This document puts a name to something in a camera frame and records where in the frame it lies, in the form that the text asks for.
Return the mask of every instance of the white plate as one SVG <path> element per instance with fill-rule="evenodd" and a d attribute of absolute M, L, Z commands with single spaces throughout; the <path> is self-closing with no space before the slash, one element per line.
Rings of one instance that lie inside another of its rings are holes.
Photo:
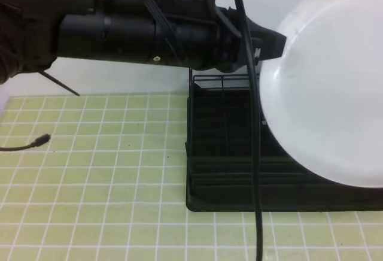
<path fill-rule="evenodd" d="M 275 138 L 324 178 L 383 187 L 383 0 L 304 0 L 278 32 L 260 77 Z"/>

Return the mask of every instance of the black cylinder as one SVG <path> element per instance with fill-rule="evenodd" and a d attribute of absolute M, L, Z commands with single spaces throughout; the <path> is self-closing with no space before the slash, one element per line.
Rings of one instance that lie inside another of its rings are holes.
<path fill-rule="evenodd" d="M 197 70 L 235 62 L 239 40 L 215 21 L 200 0 L 157 0 L 189 64 Z M 93 14 L 68 15 L 59 29 L 57 55 L 80 59 L 179 66 L 141 0 L 98 0 Z"/>

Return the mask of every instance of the white grid line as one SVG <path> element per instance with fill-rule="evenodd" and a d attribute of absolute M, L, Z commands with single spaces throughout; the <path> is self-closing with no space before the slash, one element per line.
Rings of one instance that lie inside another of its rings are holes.
<path fill-rule="evenodd" d="M 334 241 L 336 257 L 338 258 L 338 261 L 341 261 L 341 255 L 339 254 L 339 249 L 338 249 L 338 246 L 336 245 L 336 239 L 335 239 L 335 234 L 334 234 L 334 227 L 333 227 L 333 224 L 332 224 L 332 221 L 331 221 L 331 218 L 330 218 L 330 214 L 328 212 L 326 212 L 326 216 L 327 216 L 327 219 L 329 221 L 331 235 L 332 235 L 333 241 Z"/>
<path fill-rule="evenodd" d="M 169 107 L 170 107 L 170 93 L 168 96 L 168 113 L 167 113 L 167 120 L 169 120 Z M 163 189 L 163 180 L 165 177 L 165 151 L 166 151 L 166 143 L 168 141 L 168 122 L 166 122 L 166 129 L 165 129 L 165 141 L 164 141 L 164 154 L 162 159 L 162 176 L 161 176 L 161 188 L 160 188 L 160 206 L 159 206 L 159 213 L 158 213 L 158 225 L 157 225 L 157 236 L 156 236 L 156 252 L 154 254 L 154 261 L 158 260 L 158 247 L 159 247 L 159 240 L 160 240 L 160 222 L 161 222 L 161 209 L 162 209 L 162 189 Z"/>
<path fill-rule="evenodd" d="M 81 119 L 82 119 L 83 116 L 84 116 L 84 112 L 85 112 L 85 107 L 86 107 L 87 101 L 88 101 L 88 99 L 86 98 L 86 99 L 85 99 L 85 103 L 84 103 L 83 111 L 81 112 Z M 73 149 L 73 146 L 74 146 L 74 144 L 75 144 L 75 139 L 76 139 L 76 136 L 74 136 L 74 138 L 73 138 L 73 142 L 72 142 L 71 150 Z M 95 148 L 94 148 L 94 151 L 93 151 L 93 152 L 95 152 L 95 150 L 96 150 L 96 147 L 97 147 L 97 141 L 98 141 L 98 138 L 96 139 L 96 144 L 95 144 Z M 89 173 L 90 173 L 90 168 L 91 168 L 91 167 L 92 167 L 92 162 L 90 162 L 90 166 L 89 166 L 89 169 L 88 169 L 88 173 L 87 173 L 87 175 L 86 175 L 85 183 L 88 182 L 88 179 L 89 179 Z M 77 215 L 76 215 L 75 223 L 78 223 L 78 218 L 79 218 L 79 216 L 80 216 L 80 211 L 81 211 L 81 204 L 82 204 L 83 201 L 84 201 L 85 191 L 86 191 L 86 185 L 84 186 L 83 192 L 82 192 L 82 194 L 81 194 L 80 204 L 79 204 L 79 206 L 78 206 L 78 208 L 77 208 Z M 73 239 L 74 239 L 74 234 L 75 234 L 75 231 L 76 231 L 76 227 L 77 227 L 77 226 L 76 226 L 76 224 L 75 224 L 75 225 L 73 226 L 72 235 L 71 235 L 71 240 L 70 240 L 70 242 L 69 242 L 69 249 L 68 249 L 68 251 L 66 252 L 65 261 L 68 261 L 68 259 L 69 259 L 69 254 L 71 253 L 70 246 L 73 244 Z"/>
<path fill-rule="evenodd" d="M 167 110 L 168 108 L 166 107 L 150 107 L 149 110 Z M 172 107 L 171 110 L 186 110 L 187 108 L 186 107 Z M 41 108 L 42 111 L 60 111 L 61 109 L 59 108 L 54 108 L 54 109 L 49 109 L 49 108 Z M 75 108 L 64 108 L 63 110 L 65 111 L 81 111 L 81 109 L 75 109 Z M 104 109 L 103 108 L 86 108 L 85 110 L 92 110 L 92 111 L 103 111 Z M 125 108 L 106 108 L 106 110 L 111 110 L 111 111 L 124 111 Z M 132 111 L 135 111 L 135 110 L 145 110 L 145 108 L 129 108 L 127 110 L 132 110 Z M 7 111 L 38 111 L 38 110 L 26 110 L 26 109 L 18 109 L 18 110 L 4 110 L 3 112 L 7 112 Z"/>
<path fill-rule="evenodd" d="M 39 137 L 40 135 L 15 135 L 13 137 L 17 138 L 33 138 L 33 137 Z M 54 137 L 72 137 L 73 134 L 67 134 L 67 135 L 56 135 L 53 134 Z M 163 134 L 152 134 L 152 133 L 118 133 L 118 134 L 78 134 L 77 137 L 96 137 L 96 136 L 102 136 L 102 137 L 116 137 L 116 136 L 163 136 Z M 169 134 L 169 136 L 174 137 L 186 137 L 185 134 Z"/>
<path fill-rule="evenodd" d="M 359 230 L 360 230 L 360 233 L 361 233 L 361 237 L 363 238 L 363 244 L 364 244 L 364 247 L 366 249 L 367 258 L 369 259 L 369 261 L 372 261 L 370 250 L 367 247 L 366 237 L 364 235 L 364 231 L 363 231 L 363 228 L 361 226 L 359 216 L 358 216 L 358 214 L 356 212 L 354 212 L 354 214 L 355 214 L 355 216 L 356 216 L 356 218 L 358 220 Z"/>
<path fill-rule="evenodd" d="M 244 245 L 245 245 L 245 248 L 247 248 L 245 214 L 243 212 L 241 213 L 241 218 L 242 218 L 242 230 L 243 230 L 243 233 L 244 233 Z M 246 261 L 249 261 L 249 256 L 248 256 L 247 249 L 245 249 L 245 259 L 246 259 Z"/>
<path fill-rule="evenodd" d="M 24 98 L 24 100 L 23 100 L 23 102 L 22 102 L 22 105 L 21 105 L 22 107 L 23 107 L 24 104 L 25 104 L 25 100 L 26 100 L 26 98 Z M 13 125 L 11 126 L 11 129 L 10 129 L 10 131 L 9 131 L 9 133 L 8 133 L 8 136 L 7 136 L 7 137 L 5 138 L 5 140 L 4 140 L 4 144 L 3 144 L 3 146 L 5 146 L 5 145 L 7 144 L 8 137 L 10 136 L 10 134 L 11 134 L 11 132 L 12 132 L 12 129 L 13 129 Z M 22 159 L 23 159 L 23 156 L 24 156 L 24 152 L 21 152 L 19 162 L 17 163 L 16 168 L 14 169 L 14 172 L 13 172 L 13 174 L 12 174 L 10 183 L 9 183 L 9 184 L 6 184 L 6 186 L 8 186 L 8 187 L 7 187 L 7 191 L 5 191 L 4 197 L 3 197 L 2 202 L 1 202 L 1 204 L 0 204 L 0 210 L 2 210 L 2 207 L 3 207 L 3 205 L 5 204 L 5 200 L 7 199 L 8 193 L 9 193 L 9 191 L 11 190 L 11 184 L 13 183 L 14 177 L 16 176 L 17 168 L 20 166 L 20 164 L 21 164 L 21 162 L 22 162 Z"/>
<path fill-rule="evenodd" d="M 158 202 L 154 203 L 154 202 L 151 202 L 151 203 L 148 203 L 148 202 L 135 202 L 136 204 L 151 204 L 151 205 L 159 205 Z M 54 203 L 31 203 L 31 205 L 53 205 Z M 55 203 L 55 205 L 79 205 L 80 203 Z M 100 205 L 100 206 L 106 206 L 107 203 L 83 203 L 85 205 Z M 110 202 L 109 205 L 124 205 L 124 204 L 133 204 L 133 202 Z M 163 202 L 163 204 L 169 204 L 169 205 L 182 205 L 184 204 L 183 202 L 179 202 L 179 203 L 169 203 L 169 202 Z M 10 203 L 10 204 L 7 204 L 7 205 L 26 205 L 26 203 Z M 135 221 L 133 223 L 130 223 L 130 222 L 105 222 L 106 224 L 111 224 L 111 225 L 130 225 L 130 224 L 141 224 L 141 225 L 157 225 L 158 222 L 138 222 L 138 221 Z M 18 225 L 20 224 L 20 222 L 0 222 L 1 225 L 7 225 L 7 224 L 10 224 L 10 225 Z M 73 223 L 73 222 L 64 222 L 64 223 L 52 223 L 52 222 L 23 222 L 23 224 L 25 225 L 75 225 L 76 223 Z M 78 222 L 77 224 L 86 224 L 86 225 L 101 225 L 102 222 Z M 178 225 L 178 226 L 181 226 L 181 225 L 198 225 L 198 226 L 212 226 L 211 223 L 200 223 L 200 222 L 188 222 L 188 223 L 185 223 L 185 222 L 160 222 L 160 224 L 164 224 L 164 225 Z M 255 223 L 216 223 L 217 226 L 238 226 L 238 227 L 242 227 L 243 225 L 251 225 L 251 226 L 254 226 Z M 296 226 L 298 227 L 299 225 L 297 224 L 288 224 L 288 223 L 264 223 L 263 224 L 264 226 Z M 307 224 L 308 226 L 316 226 L 317 224 Z M 345 223 L 334 223 L 334 225 L 342 225 L 342 226 L 355 226 L 355 223 L 353 224 L 345 224 Z M 382 225 L 382 223 L 366 223 L 366 225 Z"/>
<path fill-rule="evenodd" d="M 144 132 L 146 130 L 146 124 L 148 120 L 148 108 L 149 108 L 149 100 L 150 100 L 150 94 L 148 95 L 148 100 L 146 104 L 146 112 L 145 112 L 145 123 L 144 123 Z M 137 170 L 137 178 L 136 178 L 136 184 L 138 184 L 139 181 L 139 173 L 141 171 L 141 162 L 142 162 L 142 150 L 144 149 L 144 137 L 142 137 L 141 140 L 141 152 L 139 154 L 139 162 L 138 162 L 138 170 Z M 130 222 L 133 222 L 133 216 L 134 216 L 134 208 L 135 208 L 135 201 L 137 200 L 137 191 L 138 191 L 138 186 L 135 187 L 134 190 L 134 197 L 133 197 L 133 206 L 132 206 L 132 213 L 130 215 Z M 129 234 L 127 236 L 127 244 L 126 244 L 126 252 L 125 252 L 125 260 L 128 260 L 129 258 L 129 247 L 130 247 L 130 238 L 132 236 L 132 227 L 129 227 Z"/>
<path fill-rule="evenodd" d="M 7 244 L 0 244 L 0 248 L 11 248 L 12 245 Z M 98 245 L 18 245 L 16 244 L 15 247 L 18 248 L 98 248 Z M 130 245 L 130 248 L 152 248 L 155 249 L 156 245 Z M 248 247 L 241 246 L 241 245 L 188 245 L 188 248 L 207 248 L 207 249 L 255 249 L 256 246 L 249 245 Z M 126 248 L 126 245 L 102 245 L 100 248 Z M 184 245 L 161 245 L 161 248 L 185 248 Z M 265 249 L 273 249 L 274 246 L 264 246 Z M 288 250 L 304 250 L 304 247 L 299 246 L 278 246 L 279 249 L 288 249 Z M 309 249 L 336 249 L 336 247 L 326 246 L 326 247 L 320 247 L 320 246 L 309 246 Z M 383 249 L 383 246 L 370 246 L 370 249 Z M 342 246 L 343 250 L 362 250 L 364 249 L 364 246 Z"/>
<path fill-rule="evenodd" d="M 300 231 L 302 233 L 302 238 L 303 238 L 303 246 L 306 251 L 306 257 L 307 257 L 307 260 L 310 261 L 309 250 L 307 249 L 307 244 L 306 244 L 305 230 L 303 229 L 302 217 L 300 216 L 300 212 L 298 212 L 298 218 L 299 218 L 299 224 L 300 224 Z"/>
<path fill-rule="evenodd" d="M 273 249 L 275 250 L 276 261 L 279 261 L 278 247 L 276 246 L 276 235 L 275 235 L 274 224 L 273 224 L 273 215 L 271 212 L 269 212 L 269 216 L 270 216 L 271 232 L 273 235 L 273 243 L 274 243 Z"/>
<path fill-rule="evenodd" d="M 63 105 L 62 105 L 62 109 L 61 109 L 61 112 L 60 112 L 60 117 L 61 117 L 61 115 L 62 115 L 63 108 L 64 108 L 64 106 L 65 106 L 65 104 L 66 104 L 66 100 L 67 100 L 67 98 L 64 99 L 64 102 L 63 102 Z M 57 122 L 56 122 L 56 125 L 55 125 L 55 127 L 54 127 L 54 131 L 56 131 L 58 125 L 59 125 L 59 122 L 57 121 Z M 63 170 L 63 172 L 62 172 L 61 179 L 60 179 L 60 183 L 59 183 L 59 186 L 57 187 L 56 196 L 54 197 L 53 205 L 52 205 L 52 208 L 50 209 L 50 212 L 49 212 L 48 223 L 46 224 L 46 227 L 45 227 L 45 230 L 44 230 L 44 234 L 43 234 L 43 236 L 42 236 L 42 240 L 41 240 L 41 243 L 40 243 L 41 246 L 43 246 L 44 243 L 45 243 L 45 238 L 46 238 L 46 236 L 47 236 L 47 232 L 48 232 L 49 224 L 50 224 L 50 221 L 51 221 L 51 218 L 52 218 L 52 215 L 53 215 L 53 211 L 54 211 L 55 203 L 57 202 L 57 198 L 58 198 L 58 196 L 59 196 L 59 191 L 60 191 L 60 188 L 61 188 L 62 181 L 63 181 L 63 179 L 64 179 L 64 175 L 65 175 L 66 167 L 68 166 L 68 162 L 69 162 L 69 156 L 67 157 L 67 160 L 66 160 L 66 163 L 65 163 L 65 167 L 64 167 L 64 170 Z M 40 249 L 38 250 L 38 254 L 37 254 L 36 260 L 39 260 L 41 251 L 42 251 L 42 247 L 40 247 Z"/>
<path fill-rule="evenodd" d="M 178 120 L 169 120 L 169 121 L 166 121 L 166 120 L 148 120 L 148 123 L 166 123 L 166 122 L 168 122 L 168 123 L 187 123 L 184 120 L 179 120 L 179 121 Z M 2 125 L 12 125 L 13 123 L 15 123 L 17 125 L 32 125 L 35 122 L 16 122 L 16 121 L 13 121 L 13 122 L 2 122 L 1 124 Z M 56 122 L 38 122 L 39 125 L 50 125 L 53 123 L 56 123 Z M 59 123 L 61 125 L 77 125 L 77 124 L 83 125 L 83 124 L 89 124 L 89 123 L 99 125 L 101 123 L 101 120 L 98 122 L 62 122 L 59 120 Z M 120 121 L 111 121 L 111 122 L 103 121 L 102 122 L 103 125 L 108 124 L 108 123 L 115 124 L 115 123 L 145 123 L 145 122 L 141 122 L 139 120 L 137 120 L 137 121 L 122 121 L 122 120 L 120 120 Z"/>
<path fill-rule="evenodd" d="M 185 224 L 185 227 L 186 227 L 186 231 L 185 231 L 185 261 L 187 261 L 187 249 L 188 249 L 188 239 L 187 239 L 187 235 L 189 234 L 188 233 L 188 227 L 189 227 L 189 210 L 186 208 L 186 224 Z"/>
<path fill-rule="evenodd" d="M 44 100 L 43 100 L 43 102 L 42 102 L 42 107 L 41 107 L 41 108 L 43 108 L 43 106 L 44 106 L 46 100 L 47 100 L 47 98 L 44 98 Z M 32 128 L 32 131 L 35 129 L 36 124 L 37 124 L 37 120 L 38 120 L 38 118 L 40 117 L 40 115 L 41 115 L 41 109 L 40 109 L 39 112 L 38 112 L 37 119 L 36 119 L 36 123 L 34 124 L 34 126 L 33 126 L 33 128 Z M 44 160 L 45 160 L 46 157 L 47 157 L 47 151 L 46 151 L 45 154 L 44 154 L 44 158 L 43 158 L 43 160 L 42 160 L 43 163 L 44 163 Z M 16 235 L 15 235 L 15 237 L 14 237 L 14 239 L 13 239 L 13 244 L 12 244 L 11 250 L 10 250 L 10 252 L 9 252 L 7 261 L 10 261 L 11 256 L 12 256 L 12 253 L 13 253 L 13 250 L 14 250 L 14 246 L 15 246 L 15 244 L 16 244 L 17 239 L 19 238 L 20 231 L 21 231 L 21 229 L 22 229 L 23 222 L 24 222 L 26 213 L 27 213 L 28 208 L 29 208 L 29 204 L 31 204 L 31 200 L 32 200 L 32 197 L 33 197 L 34 192 L 35 192 L 35 189 L 36 189 L 36 183 L 37 183 L 37 180 L 39 179 L 41 169 L 42 169 L 42 164 L 41 164 L 40 169 L 38 170 L 37 175 L 36 175 L 36 177 L 35 177 L 34 186 L 33 186 L 32 190 L 31 190 L 30 195 L 29 195 L 28 202 L 27 202 L 27 204 L 26 204 L 26 206 L 25 206 L 25 208 L 24 208 L 24 212 L 23 212 L 23 215 L 22 215 L 22 219 L 20 220 L 19 227 L 17 228 Z"/>
<path fill-rule="evenodd" d="M 162 165 L 142 165 L 141 168 L 161 168 Z M 186 165 L 167 165 L 167 168 L 185 168 Z M 0 171 L 2 169 L 15 169 L 16 166 L 0 166 Z M 17 169 L 39 169 L 40 166 L 19 166 Z M 62 169 L 65 168 L 65 166 L 44 166 L 43 168 L 49 168 L 49 169 Z M 68 168 L 89 168 L 89 166 L 68 166 Z M 93 166 L 93 168 L 113 168 L 113 166 Z M 138 168 L 138 166 L 116 166 L 116 168 Z"/>
<path fill-rule="evenodd" d="M 125 108 L 127 108 L 128 100 L 129 100 L 129 96 L 126 98 Z M 108 98 L 107 98 L 107 100 L 105 102 L 105 107 L 107 107 L 107 105 L 108 105 Z M 120 145 L 121 145 L 121 136 L 118 139 L 118 147 L 117 147 L 117 149 L 120 149 Z M 117 158 L 118 158 L 118 156 L 115 157 L 112 177 L 111 177 L 111 181 L 110 181 L 110 184 L 109 184 L 108 199 L 107 199 L 107 204 L 106 204 L 105 209 L 104 209 L 104 216 L 102 218 L 102 226 L 101 226 L 101 230 L 100 230 L 100 237 L 99 237 L 99 240 L 98 240 L 98 247 L 97 247 L 96 258 L 95 258 L 96 260 L 98 260 L 98 256 L 99 256 L 99 253 L 100 253 L 100 246 L 101 246 L 101 242 L 102 242 L 102 235 L 104 234 L 105 223 L 106 223 L 106 220 L 107 220 L 109 201 L 110 201 L 110 196 L 111 196 L 112 188 L 113 188 L 113 179 L 114 179 L 114 174 L 115 174 L 115 166 L 117 164 Z"/>
<path fill-rule="evenodd" d="M 213 222 L 214 222 L 214 260 L 218 261 L 218 253 L 217 253 L 217 220 L 215 217 L 215 212 L 213 213 Z"/>
<path fill-rule="evenodd" d="M 143 150 L 97 150 L 97 152 L 154 152 L 154 151 L 161 151 L 163 152 L 162 149 L 143 149 Z M 166 149 L 166 151 L 173 151 L 173 152 L 185 152 L 185 150 L 183 149 Z M 44 153 L 45 151 L 36 151 L 36 150 L 23 150 L 24 153 L 36 153 L 36 154 L 41 154 L 41 153 Z M 93 152 L 93 150 L 73 150 L 73 151 L 70 151 L 70 150 L 55 150 L 55 151 L 47 151 L 49 153 L 52 153 L 52 152 L 59 152 L 59 153 L 72 153 L 72 152 L 76 152 L 76 153 L 91 153 Z"/>
<path fill-rule="evenodd" d="M 63 183 L 62 185 L 64 186 L 109 186 L 111 183 L 69 183 L 65 184 Z M 143 185 L 143 186 L 162 186 L 162 185 L 172 185 L 172 186 L 183 186 L 185 185 L 184 183 L 113 183 L 112 186 L 129 186 L 129 185 Z M 13 187 L 29 187 L 29 186 L 36 186 L 36 187 L 48 187 L 48 186 L 57 186 L 57 184 L 11 184 Z"/>

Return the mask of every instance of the wire rack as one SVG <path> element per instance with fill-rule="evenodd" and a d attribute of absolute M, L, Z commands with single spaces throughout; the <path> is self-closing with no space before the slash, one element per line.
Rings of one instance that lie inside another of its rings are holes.
<path fill-rule="evenodd" d="M 188 102 L 187 206 L 252 211 L 251 114 L 247 75 L 195 75 Z M 343 186 L 308 171 L 263 119 L 260 185 L 265 211 L 381 210 L 381 189 Z"/>

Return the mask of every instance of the cutting mat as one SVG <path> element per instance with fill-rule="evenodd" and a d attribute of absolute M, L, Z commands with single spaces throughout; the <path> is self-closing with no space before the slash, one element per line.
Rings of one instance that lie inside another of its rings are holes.
<path fill-rule="evenodd" d="M 11 98 L 0 261 L 255 260 L 252 213 L 184 205 L 187 93 Z M 383 213 L 264 213 L 266 261 L 381 261 Z"/>

